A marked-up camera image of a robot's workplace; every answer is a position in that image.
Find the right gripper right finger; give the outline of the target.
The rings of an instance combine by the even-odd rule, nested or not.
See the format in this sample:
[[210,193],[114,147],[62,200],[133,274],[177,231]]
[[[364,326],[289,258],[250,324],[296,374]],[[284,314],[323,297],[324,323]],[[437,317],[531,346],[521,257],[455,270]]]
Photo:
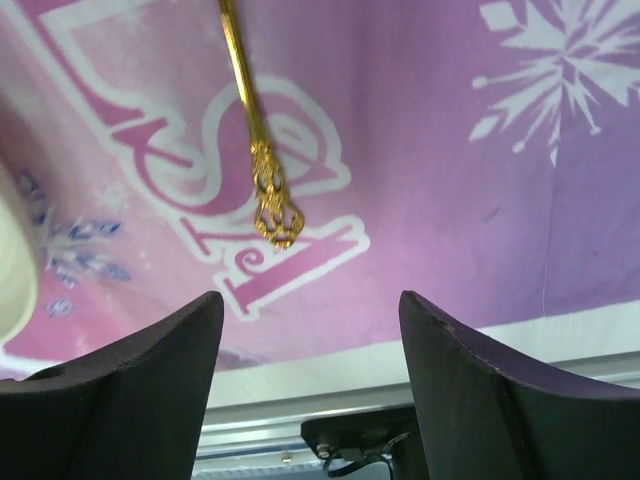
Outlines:
[[536,360],[413,291],[399,323],[431,478],[638,478],[638,390]]

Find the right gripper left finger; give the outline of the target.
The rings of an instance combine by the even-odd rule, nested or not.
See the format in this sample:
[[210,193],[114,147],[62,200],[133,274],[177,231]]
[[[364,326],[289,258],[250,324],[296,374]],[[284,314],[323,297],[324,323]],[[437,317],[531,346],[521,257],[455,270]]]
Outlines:
[[94,352],[2,381],[2,478],[190,478],[223,319],[210,291]]

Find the cream round plate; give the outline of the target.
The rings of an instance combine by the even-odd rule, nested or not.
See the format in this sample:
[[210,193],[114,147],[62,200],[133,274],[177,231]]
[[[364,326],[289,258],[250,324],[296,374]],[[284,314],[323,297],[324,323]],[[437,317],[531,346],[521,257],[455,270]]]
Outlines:
[[35,235],[26,201],[1,165],[1,344],[28,324],[39,295]]

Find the gold spoon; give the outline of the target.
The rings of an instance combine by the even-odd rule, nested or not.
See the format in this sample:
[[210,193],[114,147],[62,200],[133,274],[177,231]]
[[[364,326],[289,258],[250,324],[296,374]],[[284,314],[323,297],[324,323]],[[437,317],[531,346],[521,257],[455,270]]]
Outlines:
[[248,125],[251,176],[255,188],[254,225],[274,247],[285,250],[305,226],[303,213],[291,199],[286,175],[262,118],[255,83],[244,51],[235,4],[218,2],[222,30]]

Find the purple Elsa placemat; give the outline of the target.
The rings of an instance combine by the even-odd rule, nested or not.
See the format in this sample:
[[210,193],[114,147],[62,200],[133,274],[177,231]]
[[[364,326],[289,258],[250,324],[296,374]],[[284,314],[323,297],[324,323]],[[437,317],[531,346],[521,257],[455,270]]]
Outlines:
[[62,362],[206,290],[231,368],[395,341],[402,291],[540,355],[639,345],[635,1],[240,1],[306,225],[255,230],[214,1],[5,1],[1,155]]

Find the aluminium mounting rail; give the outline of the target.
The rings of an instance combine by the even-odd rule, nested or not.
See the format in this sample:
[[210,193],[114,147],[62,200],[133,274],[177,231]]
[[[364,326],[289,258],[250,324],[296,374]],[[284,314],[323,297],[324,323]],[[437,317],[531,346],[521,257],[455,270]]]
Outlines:
[[[542,319],[486,327],[484,334],[587,377],[636,387],[639,327]],[[281,365],[215,375],[193,468],[196,479],[318,479],[300,437],[303,421],[411,400],[398,341]]]

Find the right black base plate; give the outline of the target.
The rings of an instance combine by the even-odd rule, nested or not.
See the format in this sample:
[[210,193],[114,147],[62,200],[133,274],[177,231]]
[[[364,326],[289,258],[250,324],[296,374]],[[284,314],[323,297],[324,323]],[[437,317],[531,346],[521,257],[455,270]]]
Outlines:
[[412,405],[306,420],[300,436],[331,479],[374,464],[385,465],[391,479],[430,477]]

